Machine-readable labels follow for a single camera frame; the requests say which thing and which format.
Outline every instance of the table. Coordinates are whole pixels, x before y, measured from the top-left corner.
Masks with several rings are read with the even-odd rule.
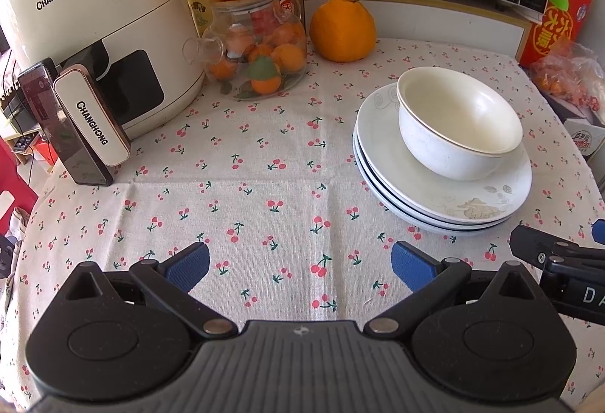
[[[410,67],[433,64],[494,87],[523,123],[531,194],[483,236],[447,238],[402,222],[368,191],[353,159],[364,98]],[[80,261],[126,270],[205,241],[211,270],[191,294],[240,327],[253,318],[362,325],[410,293],[391,269],[393,241],[495,270],[512,258],[507,237],[516,224],[597,246],[590,227],[605,211],[585,161],[516,62],[395,39],[378,40],[352,64],[311,52],[301,83],[264,101],[234,102],[208,86],[174,120],[134,141],[113,174],[108,188],[77,186],[57,163],[34,209],[0,334],[0,377],[22,406],[38,397],[23,354],[27,337]],[[579,347],[563,394],[575,406],[605,369],[603,328],[564,320]]]

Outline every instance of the air fryer window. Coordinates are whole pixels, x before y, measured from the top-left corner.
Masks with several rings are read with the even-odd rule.
[[[149,57],[141,49],[113,63],[98,85],[120,125],[151,111],[164,100]]]

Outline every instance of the white plate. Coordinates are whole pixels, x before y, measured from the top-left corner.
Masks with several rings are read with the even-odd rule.
[[[501,224],[506,219],[498,220],[496,222],[489,222],[487,224],[477,224],[477,225],[461,225],[461,224],[450,224],[449,222],[443,222],[442,220],[437,220],[431,217],[428,217],[413,207],[406,205],[397,198],[389,189],[386,187],[380,180],[377,178],[376,174],[372,171],[371,167],[368,165],[367,160],[365,159],[363,151],[359,147],[359,140],[357,138],[357,133],[353,134],[353,149],[356,150],[355,156],[357,159],[359,169],[363,169],[364,174],[370,179],[371,183],[374,187],[385,197],[392,205],[394,205],[397,209],[401,210],[405,214],[413,217],[416,220],[424,222],[426,224],[433,225],[435,227],[449,229],[449,230],[457,230],[457,231],[469,231],[469,230],[480,230],[484,228],[493,227],[494,225]]]
[[[429,217],[468,225],[495,222],[517,211],[529,194],[532,172],[523,144],[484,179],[455,181],[424,167],[399,133],[396,84],[366,98],[356,131],[374,174],[398,198]]]
[[[396,206],[394,206],[376,188],[376,186],[374,186],[374,184],[370,180],[370,177],[368,177],[368,174],[364,171],[364,169],[362,167],[362,164],[361,164],[360,158],[359,158],[358,145],[356,145],[355,142],[353,144],[353,154],[355,155],[355,159],[357,160],[357,167],[359,167],[359,172],[361,173],[361,177],[364,178],[365,183],[370,188],[370,191],[372,192],[372,194],[374,194],[374,196],[376,196],[376,198],[378,198],[382,202],[382,204],[391,211],[391,213],[393,213],[396,217],[398,217],[402,220],[405,220],[407,223],[414,225],[416,227],[419,227],[421,229],[424,229],[428,232],[432,232],[434,234],[442,234],[444,236],[455,236],[455,237],[478,236],[479,234],[483,234],[483,233],[487,232],[488,230],[494,228],[494,227],[488,227],[488,228],[478,229],[478,230],[452,230],[452,229],[444,229],[441,227],[435,227],[434,225],[426,224],[423,221],[414,218],[412,215],[409,215],[406,212],[404,212],[404,211],[398,209]]]

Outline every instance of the glass jar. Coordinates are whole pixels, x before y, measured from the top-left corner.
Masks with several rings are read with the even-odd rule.
[[[211,0],[213,21],[199,39],[189,39],[183,55],[205,64],[220,92],[256,100],[283,92],[303,76],[307,38],[298,0],[292,11],[279,0]]]

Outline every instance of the white bowl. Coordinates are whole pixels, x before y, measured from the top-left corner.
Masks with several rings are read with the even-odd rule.
[[[480,81],[438,67],[413,68],[397,81],[399,130],[426,168],[455,180],[491,174],[517,148],[516,112]]]

